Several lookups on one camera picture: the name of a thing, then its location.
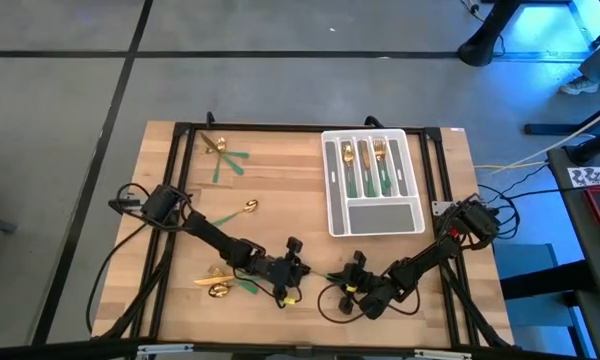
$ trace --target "white plastic tray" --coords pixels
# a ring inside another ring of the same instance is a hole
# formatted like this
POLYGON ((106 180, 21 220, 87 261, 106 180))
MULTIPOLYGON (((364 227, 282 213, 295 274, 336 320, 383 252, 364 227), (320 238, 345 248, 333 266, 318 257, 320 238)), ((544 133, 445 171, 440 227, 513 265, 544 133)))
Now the white plastic tray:
POLYGON ((420 196, 404 131, 325 131, 322 133, 322 151, 329 233, 332 236, 418 234, 424 231, 420 196), (383 140, 387 149, 384 161, 391 185, 385 188, 385 194, 381 191, 374 140, 383 140), (342 149, 347 144, 352 146, 355 154, 351 167, 343 161, 342 149), (363 146, 369 150, 375 196, 370 196, 374 194, 369 193, 366 186, 365 174, 368 172, 363 171, 363 146), (347 175, 355 181, 355 196, 348 193, 347 175))

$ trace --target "sticker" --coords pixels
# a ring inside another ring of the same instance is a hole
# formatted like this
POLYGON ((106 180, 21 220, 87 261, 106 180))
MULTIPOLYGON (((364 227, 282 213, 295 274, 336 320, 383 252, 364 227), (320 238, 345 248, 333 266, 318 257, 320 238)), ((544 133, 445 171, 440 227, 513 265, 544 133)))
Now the sticker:
POLYGON ((574 187, 600 185, 600 167, 567 168, 574 187))

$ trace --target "wooden tabletop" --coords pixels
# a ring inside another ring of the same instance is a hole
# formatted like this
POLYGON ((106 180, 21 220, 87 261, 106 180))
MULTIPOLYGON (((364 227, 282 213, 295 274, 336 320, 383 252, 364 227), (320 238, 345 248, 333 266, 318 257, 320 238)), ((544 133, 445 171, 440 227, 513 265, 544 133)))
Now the wooden tabletop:
MULTIPOLYGON (((173 126, 173 122, 164 121, 147 124, 133 182, 150 190, 161 183, 173 126)), ((417 136, 407 136, 407 139, 423 211, 427 215, 427 230, 419 235, 333 238, 327 225, 320 133, 209 131, 206 135, 212 139, 222 136, 227 141, 227 150, 248 152, 251 157, 235 159, 245 169, 243 176, 237 176, 223 163, 220 181, 213 184, 216 156, 205 154, 206 146, 196 133, 186 189, 187 193, 194 194, 194 207, 214 221, 241 209, 248 200, 257 199, 259 207, 254 213, 241 214, 221 229, 230 236, 262 245, 268 254, 284 255, 288 237, 295 236, 304 243, 300 253, 303 262, 321 273, 340 271, 355 250, 367 256, 367 270, 379 273, 394 260, 413 256, 434 240, 417 136)), ((442 135, 452 192, 455 200, 462 200, 477 191, 467 139, 463 129, 445 128, 442 135)), ((184 137, 180 148, 184 148, 184 137)), ((430 153, 437 192, 441 194, 433 144, 430 144, 430 153)), ((181 161, 179 155, 174 185, 181 161)), ((138 225, 139 221, 123 217, 117 241, 138 225)), ((148 229, 143 230, 113 257, 94 335, 109 329, 136 295, 150 233, 148 229)), ((512 343, 492 249, 467 251, 465 261, 474 302, 498 334, 512 343)), ((224 265, 216 250, 186 233, 177 235, 160 339, 333 346, 450 346, 437 269, 427 272, 420 280, 422 304, 417 314, 404 316, 387 309, 377 320, 363 317, 351 324, 338 325, 323 319, 316 309, 318 293, 328 285, 324 278, 313 274, 304 277, 302 302, 280 310, 270 297, 262 293, 253 295, 242 288, 231 289, 222 299, 209 297, 207 287, 194 284, 194 280, 208 277, 207 271, 212 265, 224 265)), ((332 289, 323 297, 322 307, 332 318, 346 319, 347 316, 338 311, 340 296, 339 290, 332 289)), ((397 306, 413 309, 415 298, 412 295, 397 306)), ((455 302, 460 337, 467 343, 462 306, 457 299, 455 302)), ((152 299, 147 308, 152 308, 152 299)), ((150 310, 143 319, 142 334, 147 334, 150 310)))

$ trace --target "gold fork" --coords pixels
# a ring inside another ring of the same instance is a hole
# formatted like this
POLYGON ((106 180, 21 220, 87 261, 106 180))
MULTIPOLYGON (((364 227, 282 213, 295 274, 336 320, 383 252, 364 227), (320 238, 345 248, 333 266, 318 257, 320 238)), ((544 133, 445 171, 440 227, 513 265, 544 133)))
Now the gold fork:
POLYGON ((384 140, 373 140, 373 151, 376 153, 378 172, 380 173, 380 189, 383 196, 391 196, 391 179, 387 171, 387 144, 384 140))

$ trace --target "concrete floor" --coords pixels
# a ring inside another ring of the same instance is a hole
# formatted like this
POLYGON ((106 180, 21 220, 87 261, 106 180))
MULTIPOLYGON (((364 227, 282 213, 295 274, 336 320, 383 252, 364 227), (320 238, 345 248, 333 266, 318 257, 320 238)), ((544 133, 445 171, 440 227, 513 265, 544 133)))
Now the concrete floor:
MULTIPOLYGON (((126 50, 142 4, 3 0, 0 50, 126 50)), ((140 49, 455 51, 478 26, 454 0, 161 0, 140 49)), ((526 6, 503 35, 509 54, 587 51, 563 5, 526 6)), ((19 226, 0 234, 0 346, 30 339, 123 61, 0 59, 0 217, 19 226)), ((119 220, 106 201, 130 179, 146 121, 199 121, 211 110, 219 121, 359 124, 373 114, 385 125, 464 127, 476 164, 506 164, 558 140, 525 136, 524 123, 577 123, 600 108, 600 91, 556 94, 576 69, 572 60, 136 60, 50 341, 88 338, 83 309, 119 220)), ((526 172, 478 176, 502 188, 526 172)), ((550 186, 545 172, 520 190, 550 186)), ((512 242, 552 242, 561 263, 581 258, 558 195, 519 208, 512 242), (540 216, 547 208, 551 228, 540 216)), ((557 343, 564 336, 514 332, 523 346, 572 351, 557 343)))

